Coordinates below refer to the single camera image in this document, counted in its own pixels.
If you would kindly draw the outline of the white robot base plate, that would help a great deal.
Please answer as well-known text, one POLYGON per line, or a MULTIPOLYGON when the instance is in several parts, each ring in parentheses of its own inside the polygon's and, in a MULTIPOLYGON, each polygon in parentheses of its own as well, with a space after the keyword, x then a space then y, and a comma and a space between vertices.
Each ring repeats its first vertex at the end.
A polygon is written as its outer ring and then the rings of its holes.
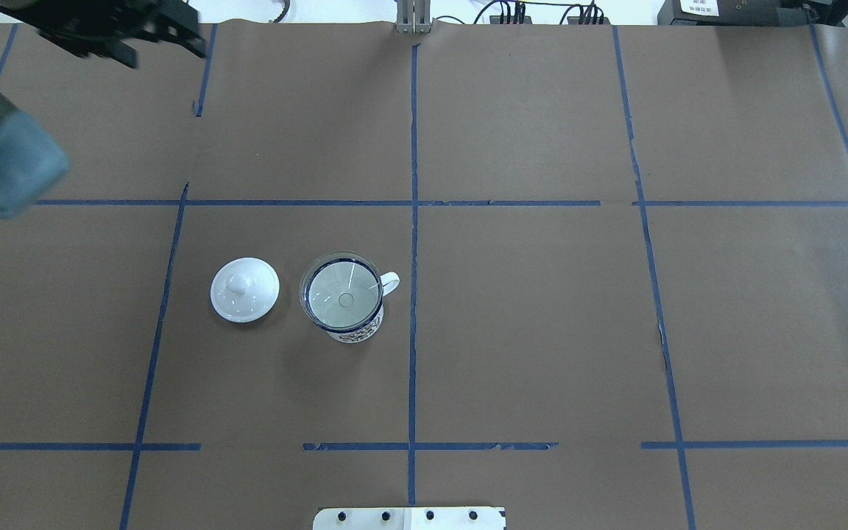
POLYGON ((313 529, 506 529, 505 509, 492 506, 395 506, 321 509, 313 529))

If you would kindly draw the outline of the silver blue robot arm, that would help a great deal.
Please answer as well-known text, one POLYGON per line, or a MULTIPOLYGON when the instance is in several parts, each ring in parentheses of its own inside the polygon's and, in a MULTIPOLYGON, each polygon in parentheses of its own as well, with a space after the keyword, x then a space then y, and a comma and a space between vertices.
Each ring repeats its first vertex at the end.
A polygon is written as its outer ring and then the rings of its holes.
MULTIPOLYGON (((75 57, 111 58, 135 68, 132 39, 168 41, 205 56, 199 11, 186 1, 0 1, 0 13, 75 57)), ((0 93, 0 219, 25 211, 67 172, 62 147, 0 93)))

